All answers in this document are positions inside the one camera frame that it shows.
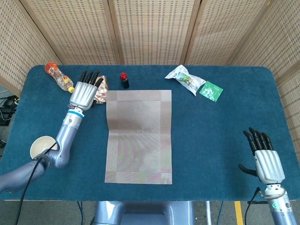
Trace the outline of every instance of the table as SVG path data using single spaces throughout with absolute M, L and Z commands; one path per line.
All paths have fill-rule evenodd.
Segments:
M 105 105 L 86 111 L 64 169 L 49 168 L 32 183 L 27 200 L 249 200 L 257 186 L 238 163 L 254 168 L 243 130 L 266 132 L 285 171 L 282 185 L 290 199 L 300 198 L 300 170 L 272 73 L 264 67 L 187 66 L 190 74 L 224 89 L 215 103 L 197 97 L 176 80 L 164 77 L 176 66 L 60 66 L 76 83 L 83 70 L 99 70 L 111 90 L 172 90 L 172 185 L 104 183 L 108 128 Z M 0 174 L 31 160 L 38 137 L 55 137 L 68 110 L 70 93 L 61 90 L 43 66 L 28 73 L 15 121 L 0 163 Z M 22 192 L 0 199 L 19 199 Z

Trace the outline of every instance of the plastic bottle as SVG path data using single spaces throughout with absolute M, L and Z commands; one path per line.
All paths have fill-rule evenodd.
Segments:
M 74 91 L 74 87 L 73 87 L 73 82 L 71 81 L 71 79 L 64 75 L 60 69 L 58 69 L 58 66 L 56 65 L 55 62 L 48 62 L 45 65 L 45 71 L 47 72 L 47 74 L 49 74 L 50 76 L 52 76 L 55 80 L 56 83 L 58 84 L 58 86 L 60 86 L 61 89 L 63 90 L 67 90 L 70 93 L 73 93 Z

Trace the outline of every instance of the white paper cup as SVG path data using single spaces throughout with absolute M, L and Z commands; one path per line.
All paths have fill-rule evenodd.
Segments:
M 49 149 L 55 143 L 55 139 L 50 136 L 42 136 L 39 137 L 32 143 L 30 148 L 30 156 L 33 159 L 38 154 L 41 154 L 43 151 Z M 57 150 L 57 144 L 52 148 L 53 150 Z

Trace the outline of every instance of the white snack bag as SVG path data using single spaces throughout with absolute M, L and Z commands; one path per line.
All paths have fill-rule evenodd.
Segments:
M 201 87 L 201 85 L 205 84 L 206 80 L 193 76 L 188 73 L 188 70 L 183 66 L 177 66 L 173 71 L 171 71 L 165 79 L 175 78 L 179 83 L 181 83 L 184 87 L 186 87 L 190 92 L 192 92 L 196 96 L 196 92 Z

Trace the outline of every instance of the robotic hand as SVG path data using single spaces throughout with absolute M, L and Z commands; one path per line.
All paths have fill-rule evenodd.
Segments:
M 239 168 L 247 174 L 256 176 L 266 184 L 265 196 L 259 190 L 269 204 L 270 211 L 276 225 L 296 225 L 289 197 L 280 183 L 285 179 L 285 174 L 278 153 L 273 149 L 270 138 L 265 133 L 260 133 L 249 128 L 251 134 L 244 131 L 249 141 L 252 154 L 255 159 L 256 170 L 245 168 L 239 164 Z
M 31 182 L 41 178 L 48 167 L 63 168 L 69 162 L 70 148 L 75 134 L 84 117 L 83 111 L 91 108 L 94 96 L 101 82 L 97 82 L 99 72 L 93 75 L 90 72 L 86 76 L 84 71 L 80 81 L 77 82 L 75 90 L 70 98 L 70 108 L 61 125 L 55 140 L 57 150 L 45 150 L 37 155 L 31 162 L 0 176 L 0 194 L 3 191 L 16 192 L 23 189 L 28 183 L 33 170 L 35 169 Z

